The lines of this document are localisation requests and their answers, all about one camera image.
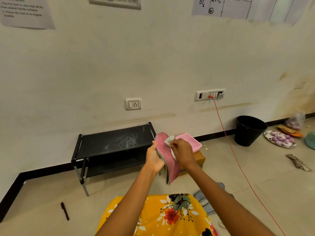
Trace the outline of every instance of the green container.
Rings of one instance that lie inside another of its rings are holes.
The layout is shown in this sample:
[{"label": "green container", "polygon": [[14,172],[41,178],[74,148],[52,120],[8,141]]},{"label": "green container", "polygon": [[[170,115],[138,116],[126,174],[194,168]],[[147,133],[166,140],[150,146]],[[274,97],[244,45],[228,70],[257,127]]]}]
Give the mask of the green container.
[{"label": "green container", "polygon": [[315,132],[310,131],[304,139],[306,145],[315,150]]}]

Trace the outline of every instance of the plastic bag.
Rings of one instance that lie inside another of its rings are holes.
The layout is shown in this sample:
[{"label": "plastic bag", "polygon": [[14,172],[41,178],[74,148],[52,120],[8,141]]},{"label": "plastic bag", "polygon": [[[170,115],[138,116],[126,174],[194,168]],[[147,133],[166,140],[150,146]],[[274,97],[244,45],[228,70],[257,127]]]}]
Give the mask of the plastic bag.
[{"label": "plastic bag", "polygon": [[293,130],[300,131],[305,120],[305,113],[302,110],[297,110],[293,116],[287,119],[284,122],[286,127],[289,127]]}]

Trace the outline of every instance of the hand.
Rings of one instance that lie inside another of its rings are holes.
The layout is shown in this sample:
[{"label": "hand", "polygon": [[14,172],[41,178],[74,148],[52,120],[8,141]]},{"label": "hand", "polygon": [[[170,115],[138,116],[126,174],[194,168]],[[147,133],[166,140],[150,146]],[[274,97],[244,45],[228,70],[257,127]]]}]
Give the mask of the hand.
[{"label": "hand", "polygon": [[197,164],[189,142],[186,142],[182,138],[175,139],[170,142],[169,147],[173,150],[177,160],[185,169]]},{"label": "hand", "polygon": [[164,161],[159,157],[157,151],[155,150],[157,143],[152,141],[152,146],[147,150],[147,158],[145,166],[150,167],[155,174],[157,174],[162,167],[165,165]]}]

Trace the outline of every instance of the white cloth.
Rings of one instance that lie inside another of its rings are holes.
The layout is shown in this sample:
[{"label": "white cloth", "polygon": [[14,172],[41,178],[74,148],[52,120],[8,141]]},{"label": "white cloth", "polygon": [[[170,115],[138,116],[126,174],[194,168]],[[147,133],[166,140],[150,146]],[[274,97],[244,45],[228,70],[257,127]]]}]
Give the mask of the white cloth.
[{"label": "white cloth", "polygon": [[[169,142],[171,142],[171,141],[174,140],[174,139],[175,139],[175,136],[172,135],[172,136],[169,136],[164,142],[169,146],[169,145],[170,145]],[[174,160],[177,160],[177,159],[176,159],[176,156],[175,156],[175,154],[174,154],[174,152],[173,152],[172,149],[171,149],[171,154],[172,154],[172,157],[174,158]]]}]

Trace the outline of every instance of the white wall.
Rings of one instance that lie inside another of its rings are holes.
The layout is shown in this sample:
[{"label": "white wall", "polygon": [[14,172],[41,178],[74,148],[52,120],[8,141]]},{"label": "white wall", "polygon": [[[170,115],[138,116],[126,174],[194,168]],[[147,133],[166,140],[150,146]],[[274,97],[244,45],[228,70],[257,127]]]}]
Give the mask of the white wall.
[{"label": "white wall", "polygon": [[[168,134],[222,131],[213,103],[194,102],[197,90],[226,88],[227,129],[242,114],[315,111],[311,4],[291,27],[192,17],[192,0],[142,0],[141,11],[48,3],[56,30],[0,25],[0,198],[19,172],[70,162],[80,133],[149,121]],[[292,91],[299,79],[305,89]],[[126,111],[128,97],[143,109]]]}]

